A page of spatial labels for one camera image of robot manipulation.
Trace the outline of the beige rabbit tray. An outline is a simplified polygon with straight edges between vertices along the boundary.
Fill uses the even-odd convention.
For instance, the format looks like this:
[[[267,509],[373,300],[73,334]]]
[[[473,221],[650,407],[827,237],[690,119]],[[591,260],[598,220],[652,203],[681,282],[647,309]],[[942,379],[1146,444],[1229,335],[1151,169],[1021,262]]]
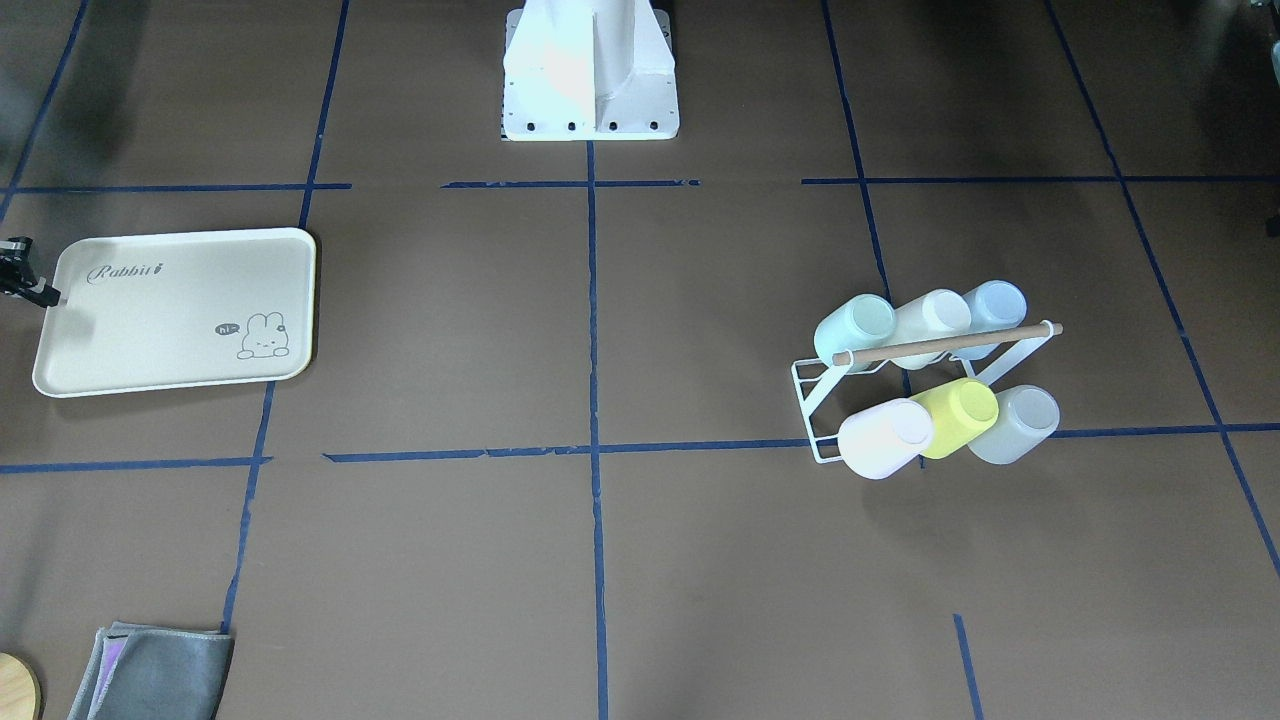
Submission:
[[[35,388],[52,398],[285,380],[314,355],[317,243],[293,227],[81,240]]]

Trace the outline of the green cup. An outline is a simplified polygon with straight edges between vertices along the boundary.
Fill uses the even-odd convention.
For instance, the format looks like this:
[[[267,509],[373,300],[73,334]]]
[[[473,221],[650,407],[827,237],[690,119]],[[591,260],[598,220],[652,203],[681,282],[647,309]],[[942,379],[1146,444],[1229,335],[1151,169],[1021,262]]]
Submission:
[[[897,318],[892,304],[878,295],[861,293],[842,304],[818,324],[813,345],[818,359],[832,366],[837,354],[887,345],[896,327]]]

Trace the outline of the pink cup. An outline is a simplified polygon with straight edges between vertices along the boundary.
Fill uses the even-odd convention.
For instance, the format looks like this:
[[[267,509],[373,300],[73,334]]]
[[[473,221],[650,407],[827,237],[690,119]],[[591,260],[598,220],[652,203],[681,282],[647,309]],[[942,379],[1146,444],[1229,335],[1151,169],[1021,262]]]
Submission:
[[[836,434],[840,460],[870,480],[882,480],[904,468],[933,438],[933,418],[911,398],[893,398],[855,413]]]

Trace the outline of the beige cup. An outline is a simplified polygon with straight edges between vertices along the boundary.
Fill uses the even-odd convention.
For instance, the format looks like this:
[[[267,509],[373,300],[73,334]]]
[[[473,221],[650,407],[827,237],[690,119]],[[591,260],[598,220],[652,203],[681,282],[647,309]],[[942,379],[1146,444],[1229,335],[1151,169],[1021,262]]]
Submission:
[[[972,328],[966,300],[952,290],[933,290],[895,309],[887,345],[909,345],[965,334]]]

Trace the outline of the yellow cup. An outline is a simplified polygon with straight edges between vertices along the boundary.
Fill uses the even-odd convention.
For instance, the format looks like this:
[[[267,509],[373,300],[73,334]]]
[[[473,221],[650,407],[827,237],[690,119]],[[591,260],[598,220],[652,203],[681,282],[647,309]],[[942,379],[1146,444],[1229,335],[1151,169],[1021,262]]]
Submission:
[[[998,419],[998,400],[987,384],[959,378],[910,397],[922,405],[934,425],[933,439],[922,451],[927,459],[943,459],[986,433]]]

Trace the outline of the blue cup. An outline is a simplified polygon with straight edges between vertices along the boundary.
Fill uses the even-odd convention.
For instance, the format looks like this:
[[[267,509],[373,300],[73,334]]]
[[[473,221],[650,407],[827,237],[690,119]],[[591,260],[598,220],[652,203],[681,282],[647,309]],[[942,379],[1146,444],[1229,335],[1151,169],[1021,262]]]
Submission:
[[[970,311],[966,334],[983,334],[1020,327],[1027,318],[1027,299],[1011,282],[992,279],[963,295]]]

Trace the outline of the grey cup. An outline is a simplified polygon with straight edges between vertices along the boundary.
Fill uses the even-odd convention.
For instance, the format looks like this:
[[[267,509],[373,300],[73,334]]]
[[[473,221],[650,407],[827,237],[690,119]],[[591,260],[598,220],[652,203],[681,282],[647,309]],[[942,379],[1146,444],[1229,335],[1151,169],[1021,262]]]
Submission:
[[[998,401],[996,423],[966,445],[984,462],[1012,464],[1059,428],[1060,406],[1038,386],[1015,386],[995,397]]]

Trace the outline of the grey folded cloth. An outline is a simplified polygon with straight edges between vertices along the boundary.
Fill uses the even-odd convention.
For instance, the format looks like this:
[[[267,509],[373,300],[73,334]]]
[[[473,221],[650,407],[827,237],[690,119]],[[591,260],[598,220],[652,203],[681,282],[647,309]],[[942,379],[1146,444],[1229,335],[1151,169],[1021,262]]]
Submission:
[[[214,719],[234,638],[114,621],[97,629],[69,719]]]

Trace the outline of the wooden mug tree stand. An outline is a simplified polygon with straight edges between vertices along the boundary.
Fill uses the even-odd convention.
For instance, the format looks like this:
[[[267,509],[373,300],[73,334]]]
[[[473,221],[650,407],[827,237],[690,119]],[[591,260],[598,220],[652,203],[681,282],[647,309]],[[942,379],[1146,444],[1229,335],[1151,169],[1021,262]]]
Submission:
[[[12,653],[1,653],[1,719],[40,719],[42,691],[35,670]]]

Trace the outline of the white pillar with base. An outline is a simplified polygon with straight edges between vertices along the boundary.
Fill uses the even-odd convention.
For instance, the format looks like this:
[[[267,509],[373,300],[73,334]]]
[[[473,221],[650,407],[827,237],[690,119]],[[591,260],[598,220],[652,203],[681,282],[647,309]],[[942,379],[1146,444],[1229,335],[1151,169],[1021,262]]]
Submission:
[[[666,141],[680,131],[668,1],[526,1],[506,17],[500,133]]]

